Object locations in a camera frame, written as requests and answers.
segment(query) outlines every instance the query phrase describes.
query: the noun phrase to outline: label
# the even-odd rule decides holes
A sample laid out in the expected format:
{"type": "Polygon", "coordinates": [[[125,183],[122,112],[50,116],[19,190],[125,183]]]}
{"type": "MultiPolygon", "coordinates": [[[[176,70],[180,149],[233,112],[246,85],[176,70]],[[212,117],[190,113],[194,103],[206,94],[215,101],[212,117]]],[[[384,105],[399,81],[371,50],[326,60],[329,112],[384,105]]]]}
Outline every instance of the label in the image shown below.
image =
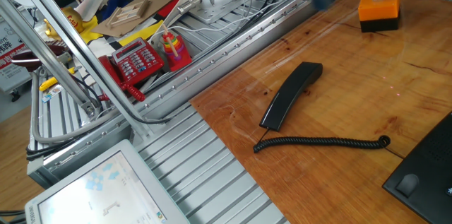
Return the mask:
{"type": "Polygon", "coordinates": [[[47,94],[44,94],[42,96],[42,102],[47,103],[49,100],[51,100],[55,95],[60,93],[63,90],[63,86],[61,86],[59,83],[55,86],[51,87],[47,94]]]}
{"type": "Polygon", "coordinates": [[[5,44],[5,47],[2,46],[2,48],[8,49],[9,52],[0,56],[0,90],[7,92],[18,87],[19,83],[27,81],[30,78],[30,74],[28,73],[26,68],[11,63],[11,59],[14,54],[22,51],[26,48],[26,46],[24,44],[21,44],[16,48],[9,49],[9,41],[4,42],[3,44],[5,44]]]}

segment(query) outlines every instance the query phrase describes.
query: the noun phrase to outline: wooden table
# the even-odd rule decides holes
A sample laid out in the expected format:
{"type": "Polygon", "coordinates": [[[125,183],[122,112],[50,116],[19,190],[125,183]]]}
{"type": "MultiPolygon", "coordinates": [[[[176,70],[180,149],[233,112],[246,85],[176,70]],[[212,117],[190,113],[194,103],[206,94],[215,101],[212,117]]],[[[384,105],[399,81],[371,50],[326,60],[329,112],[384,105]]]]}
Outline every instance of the wooden table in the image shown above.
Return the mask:
{"type": "Polygon", "coordinates": [[[274,136],[376,140],[406,156],[452,110],[452,3],[401,0],[400,30],[361,33],[359,0],[337,0],[191,100],[291,223],[422,223],[381,188],[401,159],[385,150],[276,146],[258,126],[302,62],[323,75],[274,136]]]}

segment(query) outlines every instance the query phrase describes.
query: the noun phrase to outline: telephone handset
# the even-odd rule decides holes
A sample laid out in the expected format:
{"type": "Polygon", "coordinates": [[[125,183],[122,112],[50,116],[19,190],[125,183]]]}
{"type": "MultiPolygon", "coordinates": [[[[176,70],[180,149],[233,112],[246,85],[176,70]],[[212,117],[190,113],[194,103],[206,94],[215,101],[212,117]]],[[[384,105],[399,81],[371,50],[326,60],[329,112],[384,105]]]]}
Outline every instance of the telephone handset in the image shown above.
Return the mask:
{"type": "MultiPolygon", "coordinates": [[[[69,49],[64,42],[52,41],[46,43],[60,62],[65,64],[72,60],[72,56],[68,53],[69,49]]],[[[42,62],[28,48],[22,49],[17,54],[14,54],[11,57],[11,63],[27,68],[29,72],[36,70],[42,65],[42,62]]]]}
{"type": "Polygon", "coordinates": [[[123,82],[119,78],[118,71],[115,69],[114,65],[112,64],[112,62],[110,61],[108,56],[104,55],[102,57],[99,57],[99,61],[100,61],[100,63],[102,63],[102,65],[108,71],[110,76],[112,76],[113,80],[118,84],[118,86],[122,90],[127,90],[127,92],[129,92],[138,101],[145,100],[145,95],[139,89],[135,88],[134,86],[129,85],[128,83],[123,82]]]}
{"type": "Polygon", "coordinates": [[[144,101],[145,95],[134,85],[160,70],[165,64],[163,59],[141,37],[112,56],[113,61],[107,56],[99,57],[99,60],[122,90],[127,90],[138,101],[144,101]]]}

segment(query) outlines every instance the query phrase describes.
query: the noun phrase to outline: black cable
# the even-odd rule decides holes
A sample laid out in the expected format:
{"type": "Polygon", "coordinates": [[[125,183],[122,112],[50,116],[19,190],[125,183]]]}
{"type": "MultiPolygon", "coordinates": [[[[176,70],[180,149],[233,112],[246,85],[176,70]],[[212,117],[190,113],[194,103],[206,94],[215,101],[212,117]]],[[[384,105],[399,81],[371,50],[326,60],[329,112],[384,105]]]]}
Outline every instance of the black cable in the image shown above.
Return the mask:
{"type": "Polygon", "coordinates": [[[51,146],[49,146],[49,147],[47,147],[47,148],[45,148],[45,149],[41,149],[41,150],[32,150],[32,149],[30,149],[30,146],[27,146],[27,148],[25,148],[25,150],[26,150],[27,153],[29,153],[29,154],[42,153],[42,152],[48,151],[48,150],[50,150],[50,149],[59,148],[59,147],[61,147],[62,145],[64,145],[65,143],[66,143],[66,142],[63,142],[63,143],[55,143],[55,144],[52,144],[51,146]]]}
{"type": "Polygon", "coordinates": [[[56,153],[68,146],[70,146],[72,143],[76,142],[78,138],[73,138],[71,140],[68,140],[66,142],[60,143],[59,147],[55,147],[55,148],[46,148],[46,149],[42,149],[40,150],[39,153],[34,153],[34,154],[28,154],[27,153],[27,160],[28,161],[33,161],[37,158],[41,158],[42,156],[47,156],[47,155],[51,155],[53,153],[56,153]]]}
{"type": "MultiPolygon", "coordinates": [[[[266,0],[264,2],[264,4],[262,5],[261,9],[259,9],[259,10],[262,10],[263,8],[267,7],[268,1],[269,0],[266,0]]],[[[251,25],[253,25],[254,23],[258,22],[262,17],[264,17],[270,10],[271,10],[271,7],[267,8],[262,13],[257,13],[256,15],[254,15],[248,22],[245,23],[245,25],[240,30],[238,30],[234,35],[229,37],[228,40],[231,40],[232,38],[238,36],[238,34],[244,32],[245,30],[247,30],[251,25]]]]}
{"type": "Polygon", "coordinates": [[[16,210],[16,211],[0,211],[0,216],[18,216],[20,214],[24,214],[24,210],[16,210]]]}
{"type": "Polygon", "coordinates": [[[85,81],[88,77],[90,77],[91,75],[88,73],[86,76],[82,77],[82,79],[85,81]]]}
{"type": "Polygon", "coordinates": [[[19,223],[23,223],[26,220],[27,220],[27,218],[24,217],[24,218],[20,218],[20,219],[17,219],[17,220],[12,220],[12,221],[9,222],[9,224],[19,224],[19,223]]]}
{"type": "Polygon", "coordinates": [[[36,10],[37,10],[37,8],[35,8],[35,12],[34,12],[34,16],[33,16],[33,28],[35,28],[35,25],[36,25],[36,22],[37,22],[36,10]]]}
{"type": "Polygon", "coordinates": [[[102,102],[100,102],[99,96],[97,96],[97,93],[89,86],[87,85],[85,82],[83,82],[82,80],[76,78],[75,76],[72,76],[77,82],[79,82],[82,86],[85,86],[85,88],[87,88],[96,98],[97,102],[99,103],[100,106],[100,111],[104,111],[104,107],[102,106],[102,102]]]}
{"type": "Polygon", "coordinates": [[[386,148],[391,143],[389,136],[380,136],[375,141],[356,140],[350,138],[315,138],[303,136],[285,136],[279,138],[270,138],[259,141],[254,147],[254,153],[258,153],[264,148],[270,146],[281,146],[286,144],[299,144],[308,146],[344,146],[359,149],[382,149],[386,148]]]}

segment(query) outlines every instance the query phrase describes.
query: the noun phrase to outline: yellow object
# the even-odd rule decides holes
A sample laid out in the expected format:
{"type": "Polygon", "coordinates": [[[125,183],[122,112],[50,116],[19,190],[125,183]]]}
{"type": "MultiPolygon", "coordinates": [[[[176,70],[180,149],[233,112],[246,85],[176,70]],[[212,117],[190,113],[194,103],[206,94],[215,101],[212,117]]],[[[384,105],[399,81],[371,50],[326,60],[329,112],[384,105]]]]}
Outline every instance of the yellow object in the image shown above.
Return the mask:
{"type": "Polygon", "coordinates": [[[83,32],[83,19],[80,14],[71,7],[62,8],[63,13],[71,22],[72,26],[77,30],[78,33],[83,32]]]}
{"type": "Polygon", "coordinates": [[[80,36],[82,36],[83,41],[85,41],[86,44],[88,44],[91,40],[96,40],[99,37],[102,37],[103,35],[100,33],[94,33],[91,30],[94,29],[97,26],[97,17],[94,16],[93,19],[91,19],[89,22],[83,22],[83,32],[80,33],[80,36]]]}
{"type": "MultiPolygon", "coordinates": [[[[76,68],[72,67],[70,69],[68,69],[69,73],[75,73],[76,72],[76,68]]],[[[40,86],[40,91],[45,91],[47,90],[49,87],[51,87],[52,85],[54,85],[55,83],[58,83],[58,80],[55,77],[52,77],[51,79],[45,81],[44,83],[41,84],[40,86]]]]}
{"type": "Polygon", "coordinates": [[[61,38],[58,36],[58,33],[55,31],[55,29],[50,25],[49,21],[47,19],[44,19],[44,22],[47,26],[47,30],[45,31],[45,34],[47,37],[51,37],[55,40],[61,40],[61,38]]]}
{"type": "Polygon", "coordinates": [[[397,18],[400,0],[361,0],[358,7],[360,21],[397,18]]]}
{"type": "MultiPolygon", "coordinates": [[[[62,8],[61,10],[63,11],[64,15],[66,15],[69,22],[71,22],[72,26],[77,30],[77,32],[78,33],[83,32],[83,20],[80,14],[71,7],[62,8]]],[[[44,22],[47,25],[47,30],[45,31],[45,34],[48,37],[54,38],[55,40],[61,40],[61,38],[58,36],[58,33],[50,25],[49,21],[47,19],[44,19],[44,22]]]]}
{"type": "Polygon", "coordinates": [[[144,40],[147,40],[150,36],[154,35],[154,33],[158,30],[158,28],[160,28],[162,23],[163,23],[163,20],[161,20],[160,22],[158,22],[154,25],[147,27],[146,29],[142,29],[142,30],[138,31],[137,33],[134,33],[134,34],[124,38],[123,40],[120,40],[119,44],[121,44],[121,46],[125,46],[128,43],[132,42],[133,40],[136,40],[139,37],[142,37],[144,40]]]}

